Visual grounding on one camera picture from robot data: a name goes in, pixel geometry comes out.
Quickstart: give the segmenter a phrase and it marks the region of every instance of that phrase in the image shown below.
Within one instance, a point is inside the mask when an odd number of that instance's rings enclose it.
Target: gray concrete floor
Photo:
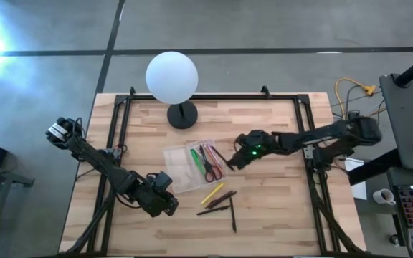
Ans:
[[[0,0],[3,50],[106,49],[118,0]],[[116,49],[227,47],[413,47],[413,1],[408,0],[127,0]],[[152,56],[113,57],[104,92],[147,92]],[[199,69],[199,92],[328,92],[351,77],[378,84],[380,75],[413,64],[413,52],[360,54],[190,55]],[[0,257],[55,254],[77,170],[67,151],[44,139],[59,117],[87,125],[103,57],[0,57],[0,146],[17,156],[16,172],[33,188],[11,192],[0,222]],[[341,85],[346,96],[350,85]],[[362,96],[358,90],[353,97]],[[367,113],[380,94],[352,102]],[[395,147],[386,113],[384,140],[357,148],[372,159]],[[360,215],[369,251],[389,251],[390,216]]]

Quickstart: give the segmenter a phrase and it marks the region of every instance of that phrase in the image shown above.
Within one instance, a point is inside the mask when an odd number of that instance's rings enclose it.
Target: white mug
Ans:
[[[396,201],[394,200],[394,194],[389,189],[382,189],[382,190],[375,191],[372,194],[372,198],[374,198],[374,200],[378,204],[389,204],[389,205],[396,204]]]

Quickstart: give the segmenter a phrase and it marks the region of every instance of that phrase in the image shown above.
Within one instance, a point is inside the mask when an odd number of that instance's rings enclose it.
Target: red-handled scissors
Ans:
[[[218,168],[216,165],[212,165],[210,162],[208,162],[207,156],[205,155],[204,148],[200,145],[200,153],[203,157],[202,161],[205,167],[205,180],[208,183],[211,183],[212,181],[219,180],[222,178],[222,173],[221,170]]]

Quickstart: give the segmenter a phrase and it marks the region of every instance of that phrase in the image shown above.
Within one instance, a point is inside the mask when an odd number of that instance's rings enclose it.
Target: wooden tabletop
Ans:
[[[309,95],[315,126],[332,123],[327,94]],[[96,97],[87,132],[88,142],[96,148],[106,145],[114,98],[115,94]],[[252,129],[298,131],[292,101],[193,102],[199,111],[196,125],[187,130],[177,130],[167,122],[168,105],[152,100],[132,101],[125,140],[128,152],[123,156],[122,166],[145,176],[166,170],[163,149],[170,146],[214,139],[218,151],[230,158],[234,152],[232,143],[240,133],[248,133]],[[84,163],[78,174],[89,169],[90,165]],[[230,210],[196,215],[204,210],[200,202],[212,190],[211,187],[201,188],[175,194],[179,207],[171,217],[162,213],[151,218],[140,209],[129,209],[116,202],[108,255],[319,254],[301,152],[290,156],[269,155],[241,171],[227,169],[227,173],[229,177],[217,196],[230,190],[238,191],[234,197],[236,234],[232,231]],[[365,249],[347,175],[338,169],[329,171],[328,175],[334,215],[356,245]],[[93,172],[75,184],[60,251],[71,247],[90,222],[98,181],[99,173]],[[323,227],[326,241],[330,243],[326,221]],[[100,236],[98,240],[97,248],[100,247]]]

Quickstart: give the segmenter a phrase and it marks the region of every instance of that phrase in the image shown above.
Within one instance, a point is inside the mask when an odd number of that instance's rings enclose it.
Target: black pen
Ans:
[[[237,225],[235,224],[235,213],[234,213],[234,202],[232,201],[232,197],[229,197],[230,200],[230,211],[232,212],[232,229],[235,233],[237,233]]]
[[[221,207],[217,207],[217,208],[214,208],[214,209],[210,209],[208,211],[202,211],[202,212],[199,212],[197,214],[197,216],[200,216],[200,215],[203,215],[203,214],[208,214],[208,213],[211,213],[211,212],[214,212],[214,211],[222,211],[222,210],[228,209],[229,207],[230,207],[230,205],[226,205],[226,206],[221,206]]]
[[[213,151],[222,159],[222,161],[224,161],[224,164],[226,164],[226,166],[228,166],[230,170],[235,171],[235,169],[227,163],[227,160],[221,155],[221,153],[219,153],[219,151],[213,145],[210,145],[210,147],[212,147]]]
[[[218,199],[213,200],[212,202],[210,202],[208,205],[206,205],[205,209],[213,209],[214,207],[216,207],[218,204],[220,204],[221,202],[227,200],[229,197],[232,197],[233,195],[235,195],[237,193],[237,191],[228,191],[227,193],[225,193],[223,196],[219,197]]]

